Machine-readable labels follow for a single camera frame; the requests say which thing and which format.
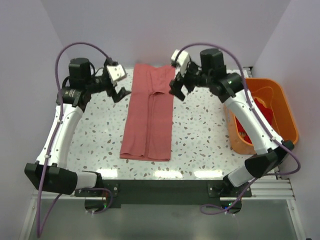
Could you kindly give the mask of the pink t shirt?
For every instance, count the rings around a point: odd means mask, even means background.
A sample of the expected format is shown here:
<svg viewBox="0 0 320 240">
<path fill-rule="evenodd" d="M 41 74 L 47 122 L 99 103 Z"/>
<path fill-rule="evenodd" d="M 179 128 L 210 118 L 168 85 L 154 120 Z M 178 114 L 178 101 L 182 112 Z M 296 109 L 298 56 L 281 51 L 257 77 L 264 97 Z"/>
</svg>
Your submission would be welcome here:
<svg viewBox="0 0 320 240">
<path fill-rule="evenodd" d="M 174 98 L 169 93 L 175 69 L 137 63 L 120 158 L 167 162 L 171 159 Z"/>
</svg>

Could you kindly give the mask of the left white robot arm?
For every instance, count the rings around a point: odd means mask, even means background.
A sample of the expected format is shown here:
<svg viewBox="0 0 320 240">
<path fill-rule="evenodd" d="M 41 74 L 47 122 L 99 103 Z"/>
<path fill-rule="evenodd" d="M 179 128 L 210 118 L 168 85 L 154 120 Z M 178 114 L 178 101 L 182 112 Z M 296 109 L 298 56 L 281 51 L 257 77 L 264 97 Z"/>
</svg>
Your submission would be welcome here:
<svg viewBox="0 0 320 240">
<path fill-rule="evenodd" d="M 76 127 L 92 95 L 106 92 L 114 103 L 130 94 L 117 82 L 126 78 L 125 68 L 111 58 L 103 64 L 102 74 L 92 73 L 94 65 L 87 58 L 74 58 L 68 65 L 69 75 L 57 95 L 54 121 L 48 138 L 35 163 L 27 163 L 24 173 L 38 191 L 70 195 L 76 190 L 103 187 L 98 172 L 76 173 L 67 169 L 68 154 Z"/>
</svg>

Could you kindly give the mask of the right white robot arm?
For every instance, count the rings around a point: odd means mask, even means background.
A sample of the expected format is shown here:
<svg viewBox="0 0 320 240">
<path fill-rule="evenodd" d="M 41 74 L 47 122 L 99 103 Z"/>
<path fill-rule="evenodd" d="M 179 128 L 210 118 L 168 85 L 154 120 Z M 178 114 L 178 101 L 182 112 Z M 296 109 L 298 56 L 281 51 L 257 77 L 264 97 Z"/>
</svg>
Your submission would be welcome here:
<svg viewBox="0 0 320 240">
<path fill-rule="evenodd" d="M 290 140 L 283 138 L 273 129 L 256 105 L 251 92 L 244 87 L 242 77 L 228 73 L 223 53 L 217 48 L 200 52 L 201 65 L 192 61 L 188 52 L 175 50 L 171 65 L 178 69 L 170 82 L 170 94 L 183 101 L 182 87 L 191 93 L 195 87 L 208 88 L 238 119 L 249 136 L 255 155 L 246 159 L 223 178 L 228 190 L 238 188 L 246 182 L 261 178 L 282 163 L 289 151 L 294 149 Z"/>
</svg>

